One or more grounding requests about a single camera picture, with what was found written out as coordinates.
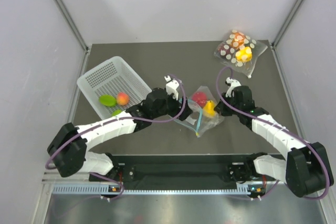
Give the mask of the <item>yellow fake lemon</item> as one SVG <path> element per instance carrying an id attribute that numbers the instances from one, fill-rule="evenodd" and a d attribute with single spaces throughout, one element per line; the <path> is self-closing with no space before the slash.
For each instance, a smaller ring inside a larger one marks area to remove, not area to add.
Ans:
<path id="1" fill-rule="evenodd" d="M 208 118 L 213 118 L 216 115 L 215 102 L 213 100 L 208 100 L 203 107 L 203 114 Z"/>

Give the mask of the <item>clear blue zip top bag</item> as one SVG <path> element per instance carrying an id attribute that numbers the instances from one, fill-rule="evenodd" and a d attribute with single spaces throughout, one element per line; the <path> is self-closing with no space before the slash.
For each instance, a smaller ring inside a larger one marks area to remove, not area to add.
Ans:
<path id="1" fill-rule="evenodd" d="M 207 100 L 213 100 L 216 105 L 218 104 L 217 100 L 214 98 L 210 89 L 207 86 L 200 86 L 195 92 L 197 91 L 202 91 L 206 93 Z M 220 116 L 218 113 L 216 113 L 213 118 L 206 117 L 203 114 L 203 107 L 199 106 L 196 102 L 192 100 L 192 95 L 187 99 L 187 101 L 189 107 L 193 110 L 193 113 L 186 120 L 180 121 L 178 119 L 175 119 L 175 122 L 192 130 L 197 137 L 201 137 L 207 130 L 210 130 L 222 123 L 224 117 Z"/>

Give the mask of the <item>red fake apple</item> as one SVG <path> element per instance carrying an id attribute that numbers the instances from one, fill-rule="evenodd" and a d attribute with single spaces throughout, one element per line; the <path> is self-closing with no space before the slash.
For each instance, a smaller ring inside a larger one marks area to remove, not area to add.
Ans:
<path id="1" fill-rule="evenodd" d="M 207 95 L 202 91 L 197 91 L 192 95 L 192 100 L 199 106 L 204 107 L 207 103 Z"/>

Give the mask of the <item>orange peach fake fruit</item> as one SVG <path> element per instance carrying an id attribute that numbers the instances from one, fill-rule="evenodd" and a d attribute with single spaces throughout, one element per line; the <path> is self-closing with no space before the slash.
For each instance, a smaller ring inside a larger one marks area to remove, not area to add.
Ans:
<path id="1" fill-rule="evenodd" d="M 119 92 L 116 97 L 117 104 L 120 106 L 125 106 L 129 103 L 130 98 L 129 96 L 124 92 Z"/>

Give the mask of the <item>green fake pear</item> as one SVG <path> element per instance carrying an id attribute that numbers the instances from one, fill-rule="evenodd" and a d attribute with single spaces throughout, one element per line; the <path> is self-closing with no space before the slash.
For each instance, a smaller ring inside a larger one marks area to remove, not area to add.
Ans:
<path id="1" fill-rule="evenodd" d="M 119 115 L 120 113 L 122 113 L 122 110 L 114 110 L 111 114 L 111 116 L 117 116 Z"/>

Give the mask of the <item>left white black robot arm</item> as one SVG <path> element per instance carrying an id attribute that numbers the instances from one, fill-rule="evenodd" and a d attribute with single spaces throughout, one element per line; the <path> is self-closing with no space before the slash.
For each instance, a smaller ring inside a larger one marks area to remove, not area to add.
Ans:
<path id="1" fill-rule="evenodd" d="M 61 127 L 47 148 L 45 168 L 56 169 L 61 177 L 78 172 L 88 173 L 101 179 L 114 180 L 119 174 L 117 160 L 110 153 L 94 153 L 91 149 L 112 138 L 139 132 L 153 123 L 185 119 L 190 112 L 183 88 L 155 88 L 142 102 L 108 119 L 75 126 L 67 123 Z"/>

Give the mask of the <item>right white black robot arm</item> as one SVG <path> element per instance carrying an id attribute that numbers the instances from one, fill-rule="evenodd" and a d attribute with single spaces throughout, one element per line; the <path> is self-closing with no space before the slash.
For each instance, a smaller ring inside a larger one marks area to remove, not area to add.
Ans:
<path id="1" fill-rule="evenodd" d="M 226 80 L 228 90 L 221 94 L 215 111 L 221 116 L 235 115 L 242 125 L 264 138 L 281 155 L 267 153 L 251 156 L 245 174 L 252 180 L 267 175 L 285 183 L 297 197 L 306 197 L 320 190 L 325 193 L 334 184 L 325 147 L 308 143 L 289 132 L 263 108 L 256 107 L 251 89 L 232 78 Z"/>

